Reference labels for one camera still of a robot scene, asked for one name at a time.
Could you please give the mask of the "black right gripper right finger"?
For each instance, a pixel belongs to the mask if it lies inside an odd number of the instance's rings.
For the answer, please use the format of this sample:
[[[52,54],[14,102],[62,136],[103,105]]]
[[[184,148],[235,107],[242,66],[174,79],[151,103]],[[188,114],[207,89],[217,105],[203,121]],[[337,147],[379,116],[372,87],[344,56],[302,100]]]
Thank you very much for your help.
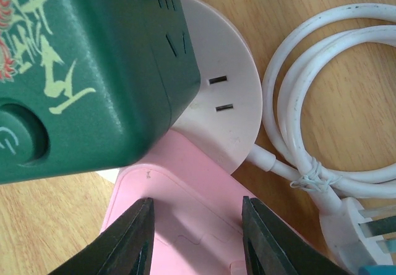
[[[347,274],[258,198],[243,197],[242,220],[248,274]]]

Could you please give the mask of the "dark green cube socket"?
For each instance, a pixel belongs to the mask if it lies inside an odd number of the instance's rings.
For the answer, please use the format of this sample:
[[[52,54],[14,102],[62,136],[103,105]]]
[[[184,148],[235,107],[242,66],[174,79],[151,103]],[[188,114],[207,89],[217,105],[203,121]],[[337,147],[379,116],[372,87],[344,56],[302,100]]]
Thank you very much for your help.
[[[1,182],[133,164],[199,87],[181,0],[1,0]]]

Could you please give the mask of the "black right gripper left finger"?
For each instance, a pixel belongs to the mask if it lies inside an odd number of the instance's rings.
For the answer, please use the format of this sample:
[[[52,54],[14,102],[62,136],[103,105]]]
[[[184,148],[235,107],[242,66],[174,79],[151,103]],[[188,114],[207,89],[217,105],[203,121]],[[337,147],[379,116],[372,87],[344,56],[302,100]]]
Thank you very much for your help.
[[[149,274],[154,233],[154,201],[141,198],[53,274]]]

